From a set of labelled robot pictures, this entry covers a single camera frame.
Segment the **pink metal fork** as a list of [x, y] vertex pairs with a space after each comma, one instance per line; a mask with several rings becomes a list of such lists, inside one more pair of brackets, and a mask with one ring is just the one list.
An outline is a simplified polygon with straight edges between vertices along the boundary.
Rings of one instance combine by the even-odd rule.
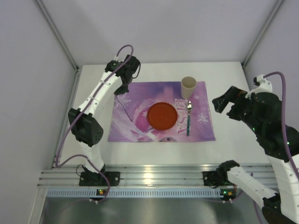
[[122, 108], [123, 108], [125, 114], [127, 115], [128, 119], [129, 119], [131, 122], [133, 122], [133, 120], [132, 120], [131, 117], [129, 116], [129, 114], [128, 114], [126, 108], [124, 107], [124, 105], [122, 104], [122, 102], [119, 100], [119, 96], [117, 96], [116, 99], [117, 99], [117, 102], [122, 106]]

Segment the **teal handled metal spoon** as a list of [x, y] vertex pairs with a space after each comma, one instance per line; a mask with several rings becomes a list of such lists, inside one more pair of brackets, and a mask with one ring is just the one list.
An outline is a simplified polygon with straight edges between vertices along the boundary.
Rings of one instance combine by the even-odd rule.
[[190, 135], [190, 121], [191, 121], [191, 112], [193, 109], [193, 104], [191, 101], [187, 102], [186, 105], [186, 110], [187, 110], [187, 130], [186, 130], [186, 135], [189, 136]]

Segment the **purple Elsa placemat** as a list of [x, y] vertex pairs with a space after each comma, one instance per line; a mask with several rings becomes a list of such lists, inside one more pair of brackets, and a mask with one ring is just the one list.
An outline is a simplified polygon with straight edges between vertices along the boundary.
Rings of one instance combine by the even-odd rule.
[[109, 142], [214, 141], [205, 82], [197, 82], [189, 100], [180, 82], [137, 82], [116, 96]]

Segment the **beige plastic cup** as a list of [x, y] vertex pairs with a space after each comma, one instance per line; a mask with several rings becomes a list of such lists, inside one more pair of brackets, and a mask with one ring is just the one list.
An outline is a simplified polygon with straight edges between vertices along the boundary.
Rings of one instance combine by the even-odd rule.
[[197, 86], [197, 81], [193, 77], [184, 77], [181, 80], [181, 96], [183, 99], [189, 99], [195, 88]]

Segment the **red round plate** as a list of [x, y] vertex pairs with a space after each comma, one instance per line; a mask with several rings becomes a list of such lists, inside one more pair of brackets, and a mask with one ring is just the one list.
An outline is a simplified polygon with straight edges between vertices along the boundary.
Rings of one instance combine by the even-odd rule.
[[172, 128], [176, 124], [177, 119], [178, 113], [176, 109], [166, 102], [155, 103], [147, 112], [148, 123], [159, 131]]

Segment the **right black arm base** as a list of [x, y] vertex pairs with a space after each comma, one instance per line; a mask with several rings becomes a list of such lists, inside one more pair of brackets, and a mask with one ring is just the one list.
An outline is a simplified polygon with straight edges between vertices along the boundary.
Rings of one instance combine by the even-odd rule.
[[204, 171], [202, 172], [202, 174], [203, 174], [203, 182], [205, 186], [215, 189], [219, 186], [225, 185], [216, 171]]

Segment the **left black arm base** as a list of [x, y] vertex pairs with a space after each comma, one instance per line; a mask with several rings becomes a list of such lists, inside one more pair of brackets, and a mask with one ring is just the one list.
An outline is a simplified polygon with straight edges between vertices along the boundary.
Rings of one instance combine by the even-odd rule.
[[[115, 187], [115, 186], [119, 185], [120, 172], [107, 171], [107, 172], [104, 172], [104, 176], [107, 178], [108, 182], [110, 183], [110, 186]], [[99, 173], [94, 173], [94, 172], [90, 172], [90, 171], [83, 171], [80, 174], [79, 186], [86, 186], [86, 187], [101, 186], [101, 187], [106, 187], [106, 186], [108, 186], [108, 183], [105, 180], [105, 178], [103, 176], [101, 176]]]

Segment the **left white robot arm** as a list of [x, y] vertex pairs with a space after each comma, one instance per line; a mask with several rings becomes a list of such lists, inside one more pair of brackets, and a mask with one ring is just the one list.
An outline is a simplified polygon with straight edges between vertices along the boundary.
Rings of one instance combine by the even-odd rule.
[[71, 108], [68, 112], [71, 133], [80, 142], [87, 157], [85, 167], [88, 171], [97, 173], [104, 167], [98, 145], [104, 134], [99, 123], [101, 112], [111, 96], [128, 92], [128, 85], [140, 65], [140, 61], [130, 55], [123, 62], [112, 60], [106, 65], [100, 81], [89, 97], [77, 109]]

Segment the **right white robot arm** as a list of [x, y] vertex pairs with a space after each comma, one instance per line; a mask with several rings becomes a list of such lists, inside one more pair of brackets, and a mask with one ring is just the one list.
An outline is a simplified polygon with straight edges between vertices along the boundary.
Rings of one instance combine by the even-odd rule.
[[262, 209], [270, 224], [299, 222], [299, 180], [292, 162], [299, 160], [299, 132], [283, 123], [282, 101], [272, 87], [257, 87], [250, 92], [232, 86], [212, 100], [214, 109], [222, 113], [233, 103], [228, 117], [244, 122], [255, 134], [275, 173], [279, 191], [264, 186], [234, 160], [216, 169], [218, 182], [240, 187]]

